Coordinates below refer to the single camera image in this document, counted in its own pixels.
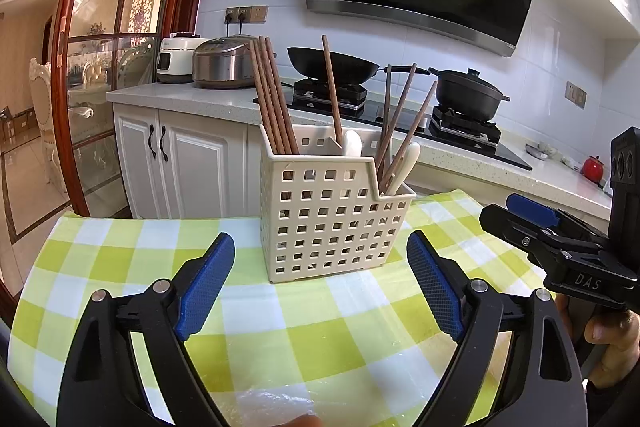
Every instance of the chopstick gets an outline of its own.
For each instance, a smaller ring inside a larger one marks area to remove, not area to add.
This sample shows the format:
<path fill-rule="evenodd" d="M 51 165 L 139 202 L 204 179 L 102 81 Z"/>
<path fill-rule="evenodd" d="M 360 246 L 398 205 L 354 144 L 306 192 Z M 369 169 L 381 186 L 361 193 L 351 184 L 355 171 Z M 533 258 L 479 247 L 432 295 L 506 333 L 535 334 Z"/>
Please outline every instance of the chopstick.
<path fill-rule="evenodd" d="M 326 35 L 322 36 L 322 47 L 324 48 L 324 64 L 326 66 L 326 79 L 329 84 L 329 97 L 331 98 L 331 112 L 334 115 L 335 141 L 342 147 L 342 124 L 340 123 L 340 108 L 338 107 L 338 96 L 335 92 L 334 68 L 331 65 L 331 53 L 329 51 L 329 41 Z"/>
<path fill-rule="evenodd" d="M 382 145 L 382 140 L 389 132 L 389 105 L 391 103 L 391 64 L 386 67 L 386 85 L 385 85 L 385 108 L 382 114 L 382 131 L 380 131 L 380 140 L 378 141 Z M 388 167 L 388 156 L 384 156 L 382 165 L 378 169 L 378 183 L 382 180 L 383 171 Z"/>
<path fill-rule="evenodd" d="M 271 128 L 271 120 L 269 118 L 269 111 L 267 110 L 267 103 L 264 95 L 264 86 L 262 85 L 262 79 L 260 78 L 260 70 L 258 68 L 258 56 L 255 53 L 255 46 L 253 41 L 249 41 L 249 53 L 251 54 L 251 62 L 254 67 L 255 78 L 255 90 L 258 93 L 258 105 L 260 106 L 260 117 L 262 118 L 262 125 L 269 138 L 269 145 L 271 151 L 276 152 L 276 142 L 273 136 L 273 129 Z"/>
<path fill-rule="evenodd" d="M 404 153 L 406 152 L 406 148 L 409 147 L 409 143 L 411 142 L 411 139 L 414 137 L 415 130 L 418 129 L 418 124 L 420 123 L 420 120 L 422 120 L 422 118 L 424 117 L 425 111 L 427 111 L 427 107 L 429 105 L 431 97 L 433 96 L 433 93 L 436 90 L 437 83 L 438 81 L 436 80 L 434 81 L 433 84 L 431 84 L 431 89 L 427 93 L 427 97 L 424 99 L 424 102 L 422 102 L 420 111 L 418 111 L 418 114 L 415 116 L 414 123 L 411 124 L 411 128 L 409 129 L 408 133 L 404 137 L 404 140 L 402 141 L 402 145 L 400 146 L 400 149 L 398 149 L 398 152 L 396 153 L 394 160 L 391 162 L 390 167 L 386 170 L 384 176 L 382 177 L 382 185 L 381 185 L 382 187 L 386 188 L 388 182 L 391 181 L 391 178 L 393 177 L 394 173 L 398 169 L 400 160 L 402 159 L 402 156 L 404 156 Z"/>
<path fill-rule="evenodd" d="M 266 76 L 264 74 L 264 67 L 260 60 L 260 45 L 258 42 L 258 49 L 256 50 L 256 63 L 258 65 L 258 78 L 262 83 L 262 91 L 264 92 L 264 102 L 267 106 L 267 117 L 270 120 L 271 130 L 273 131 L 273 139 L 276 144 L 275 149 L 271 149 L 276 154 L 284 154 L 284 146 L 282 144 L 282 137 L 280 136 L 280 128 L 278 127 L 278 120 L 273 108 L 273 102 L 271 101 L 271 93 L 269 85 L 267 83 Z"/>
<path fill-rule="evenodd" d="M 378 154 L 376 155 L 376 170 L 380 169 L 380 164 L 385 157 L 386 148 L 389 147 L 389 142 L 391 142 L 391 136 L 393 135 L 396 125 L 398 124 L 398 118 L 400 118 L 400 113 L 402 112 L 402 106 L 404 105 L 404 100 L 406 99 L 407 94 L 409 93 L 409 87 L 411 86 L 411 82 L 414 79 L 415 68 L 418 67 L 418 64 L 414 62 L 413 66 L 411 66 L 411 71 L 409 71 L 409 76 L 406 78 L 406 83 L 404 84 L 404 89 L 402 90 L 402 94 L 400 95 L 400 100 L 398 100 L 398 105 L 396 106 L 396 110 L 394 111 L 394 117 L 391 119 L 391 123 L 389 124 L 389 132 L 385 134 L 385 137 L 382 140 L 382 144 L 379 145 Z"/>
<path fill-rule="evenodd" d="M 273 113 L 275 115 L 275 124 L 278 134 L 280 136 L 282 144 L 282 154 L 291 154 L 291 146 L 289 144 L 289 137 L 287 137 L 287 130 L 284 125 L 284 116 L 282 114 L 282 108 L 280 107 L 280 100 L 278 99 L 278 93 L 273 80 L 273 71 L 271 71 L 271 64 L 269 57 L 267 56 L 267 46 L 264 37 L 258 38 L 258 49 L 260 51 L 260 58 L 262 59 L 262 68 L 266 72 L 266 83 L 271 96 L 271 104 L 273 105 Z"/>
<path fill-rule="evenodd" d="M 287 138 L 289 139 L 289 146 L 292 154 L 300 154 L 298 149 L 298 143 L 296 142 L 296 135 L 293 133 L 293 126 L 291 125 L 291 117 L 289 116 L 289 109 L 287 108 L 287 101 L 284 99 L 284 93 L 282 92 L 282 84 L 280 83 L 280 75 L 278 74 L 278 67 L 276 66 L 276 57 L 273 54 L 273 48 L 271 47 L 271 39 L 265 38 L 265 44 L 267 46 L 267 55 L 269 62 L 271 63 L 271 71 L 273 73 L 273 80 L 276 86 L 276 92 L 278 93 L 278 100 L 280 101 L 280 110 L 284 118 L 284 126 L 287 132 Z"/>

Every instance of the ceramic spoon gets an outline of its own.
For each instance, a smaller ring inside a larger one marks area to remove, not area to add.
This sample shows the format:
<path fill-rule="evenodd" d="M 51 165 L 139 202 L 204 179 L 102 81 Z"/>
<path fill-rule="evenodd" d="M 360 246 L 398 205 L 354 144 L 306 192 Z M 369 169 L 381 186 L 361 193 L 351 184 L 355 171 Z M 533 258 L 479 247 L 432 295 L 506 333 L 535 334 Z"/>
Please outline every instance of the ceramic spoon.
<path fill-rule="evenodd" d="M 342 156 L 359 158 L 362 155 L 362 139 L 354 130 L 350 129 L 342 136 Z"/>
<path fill-rule="evenodd" d="M 398 188 L 400 188 L 400 185 L 402 185 L 402 182 L 404 182 L 406 177 L 409 175 L 409 172 L 411 172 L 411 169 L 414 168 L 415 163 L 418 161 L 418 156 L 420 156 L 420 144 L 411 142 L 404 153 L 398 172 L 396 172 L 391 183 L 389 183 L 389 188 L 385 190 L 385 196 L 396 195 Z"/>

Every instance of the blue gripper pad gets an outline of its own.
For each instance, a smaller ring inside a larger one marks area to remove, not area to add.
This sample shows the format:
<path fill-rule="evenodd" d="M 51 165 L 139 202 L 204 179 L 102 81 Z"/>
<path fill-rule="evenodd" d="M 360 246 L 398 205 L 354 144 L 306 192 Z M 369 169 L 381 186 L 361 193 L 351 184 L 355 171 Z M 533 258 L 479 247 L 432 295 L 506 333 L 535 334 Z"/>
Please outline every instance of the blue gripper pad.
<path fill-rule="evenodd" d="M 460 300 L 417 232 L 407 240 L 406 258 L 440 330 L 456 342 L 462 340 L 465 327 Z"/>
<path fill-rule="evenodd" d="M 507 210 L 538 225 L 541 229 L 556 227 L 560 223 L 560 219 L 552 208 L 519 194 L 512 194 L 507 198 Z"/>
<path fill-rule="evenodd" d="M 180 299 L 180 317 L 174 330 L 183 342 L 189 335 L 202 329 L 226 276 L 234 265 L 236 246 L 230 235 L 221 232 L 211 248 L 213 250 L 207 251 L 204 263 Z"/>

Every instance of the tablecloth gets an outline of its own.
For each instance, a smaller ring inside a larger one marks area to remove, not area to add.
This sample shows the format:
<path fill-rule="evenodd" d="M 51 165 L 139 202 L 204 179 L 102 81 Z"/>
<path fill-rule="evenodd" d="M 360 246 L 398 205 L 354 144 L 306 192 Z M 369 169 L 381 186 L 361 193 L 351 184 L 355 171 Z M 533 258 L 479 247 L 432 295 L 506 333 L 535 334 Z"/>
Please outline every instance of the tablecloth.
<path fill-rule="evenodd" d="M 543 272 L 524 252 L 484 233 L 481 206 L 455 190 L 418 198 L 381 267 L 273 285 L 257 218 L 198 220 L 60 218 L 26 281 L 9 348 L 9 369 L 50 424 L 64 361 L 91 293 L 138 293 L 201 256 L 218 232 L 236 262 L 202 331 L 187 350 L 232 427 L 277 425 L 305 412 L 327 426 L 410 426 L 443 374 L 455 344 L 440 332 L 405 260 L 421 229 L 469 277 L 529 295 Z M 501 333 L 470 421 L 491 406 L 508 348 Z M 142 335 L 136 358 L 158 417 L 170 420 Z"/>

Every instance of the gas stove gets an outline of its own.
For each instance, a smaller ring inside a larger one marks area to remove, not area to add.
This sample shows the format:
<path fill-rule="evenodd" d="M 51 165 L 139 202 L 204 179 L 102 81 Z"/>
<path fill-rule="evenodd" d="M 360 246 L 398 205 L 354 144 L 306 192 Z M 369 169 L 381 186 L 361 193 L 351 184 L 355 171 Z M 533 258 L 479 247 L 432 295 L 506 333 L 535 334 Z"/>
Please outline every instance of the gas stove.
<path fill-rule="evenodd" d="M 331 116 L 331 102 L 325 82 L 305 78 L 297 81 L 293 89 L 284 89 L 287 107 L 315 114 Z M 338 107 L 345 120 L 382 127 L 384 105 L 367 100 L 367 90 L 362 86 L 337 87 Z M 404 108 L 398 119 L 396 131 L 407 132 L 417 111 Z M 415 136 L 459 147 L 489 158 L 532 170 L 522 158 L 500 143 L 501 132 L 495 123 L 472 120 L 449 108 L 435 107 L 431 117 L 418 127 Z"/>

